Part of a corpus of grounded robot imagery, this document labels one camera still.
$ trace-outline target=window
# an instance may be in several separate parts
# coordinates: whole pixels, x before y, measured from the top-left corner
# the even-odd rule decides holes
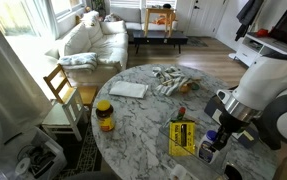
[[[56,17],[72,12],[83,6],[82,0],[51,0]]]
[[[141,0],[110,0],[111,7],[140,8]]]
[[[163,4],[171,4],[172,8],[175,9],[176,1],[177,0],[146,0],[146,6],[152,6],[152,5],[163,6]]]
[[[5,36],[38,35],[24,1],[0,1],[0,31]]]
[[[171,4],[172,8],[176,8],[177,0],[110,0],[111,7],[126,7],[126,8],[143,8],[152,5]]]

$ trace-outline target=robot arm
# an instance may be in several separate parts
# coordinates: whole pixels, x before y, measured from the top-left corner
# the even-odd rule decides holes
[[[287,119],[287,55],[259,57],[236,89],[219,90],[217,95],[225,110],[219,117],[214,150],[224,148],[232,133],[242,132],[251,122],[271,149],[280,148],[276,134],[287,139],[287,120],[282,120]]]

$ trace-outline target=jar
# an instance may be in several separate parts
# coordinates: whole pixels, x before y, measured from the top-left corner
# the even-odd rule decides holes
[[[101,100],[97,103],[96,116],[102,131],[111,131],[114,128],[113,111],[113,106],[108,100]]]
[[[202,137],[196,153],[200,159],[209,164],[212,164],[217,155],[219,154],[219,151],[212,152],[209,149],[209,147],[213,144],[215,138],[216,138],[216,131],[213,130],[207,131],[206,134]]]

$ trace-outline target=marble tabletop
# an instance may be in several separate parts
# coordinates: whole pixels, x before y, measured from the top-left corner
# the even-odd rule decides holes
[[[181,69],[187,77],[201,77],[203,88],[187,94],[160,94],[155,90],[160,81],[152,74],[152,68],[165,70],[171,66]],[[116,81],[146,84],[149,87],[142,99],[109,95]],[[212,75],[179,65],[150,64],[122,71],[105,83],[92,108],[93,135],[103,158],[122,179],[168,179],[169,168],[173,168],[176,162],[158,148],[156,141],[160,127],[171,113],[184,106],[190,116],[200,120],[197,125],[200,134],[209,129],[217,130],[219,125],[204,113],[204,108],[218,89],[227,87],[225,82]],[[116,125],[110,132],[100,130],[95,114],[96,104],[103,99],[109,100],[114,107]],[[272,179],[277,167],[275,152],[261,142],[251,149],[245,149],[234,138],[230,138],[230,141],[232,146],[226,159],[238,166],[243,179]]]

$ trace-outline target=wooden side table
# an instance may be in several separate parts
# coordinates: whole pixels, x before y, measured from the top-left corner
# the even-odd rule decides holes
[[[169,37],[172,35],[172,14],[174,9],[166,9],[166,8],[146,8],[145,13],[145,24],[144,24],[144,36],[147,36],[147,31],[149,30],[149,19],[151,13],[160,13],[165,14],[166,24],[165,24],[165,32],[167,32],[167,20],[168,17],[170,18],[170,30],[169,30]]]

